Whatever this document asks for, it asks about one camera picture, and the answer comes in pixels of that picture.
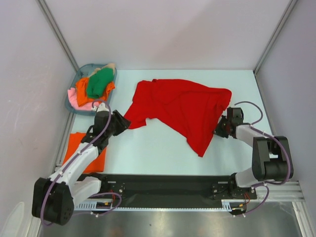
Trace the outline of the red t shirt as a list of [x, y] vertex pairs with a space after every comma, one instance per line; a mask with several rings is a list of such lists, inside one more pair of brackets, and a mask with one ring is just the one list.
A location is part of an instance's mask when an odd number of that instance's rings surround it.
[[192, 150], [202, 157], [231, 98], [228, 89], [189, 80], [143, 80], [137, 84], [124, 117], [131, 122], [130, 129], [145, 126], [147, 119], [159, 119], [184, 136]]

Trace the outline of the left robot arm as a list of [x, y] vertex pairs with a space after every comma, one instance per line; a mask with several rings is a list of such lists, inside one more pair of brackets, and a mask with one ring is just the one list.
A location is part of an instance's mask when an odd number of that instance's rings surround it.
[[106, 149], [109, 138], [120, 135], [130, 124], [117, 110], [97, 112], [94, 124], [71, 157], [48, 178], [39, 178], [35, 182], [32, 216], [46, 225], [65, 225], [78, 204], [93, 195], [106, 196], [109, 191], [106, 182], [91, 176], [82, 181], [78, 179]]

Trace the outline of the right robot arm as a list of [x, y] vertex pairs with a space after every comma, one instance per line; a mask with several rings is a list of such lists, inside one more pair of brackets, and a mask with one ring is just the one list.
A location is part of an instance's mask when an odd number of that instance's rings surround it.
[[283, 185], [293, 177], [294, 168], [288, 139], [272, 136], [243, 121], [241, 108], [227, 108], [214, 134], [222, 138], [233, 137], [252, 148], [251, 167], [230, 176], [227, 192], [232, 198], [241, 197], [245, 191], [265, 185]]

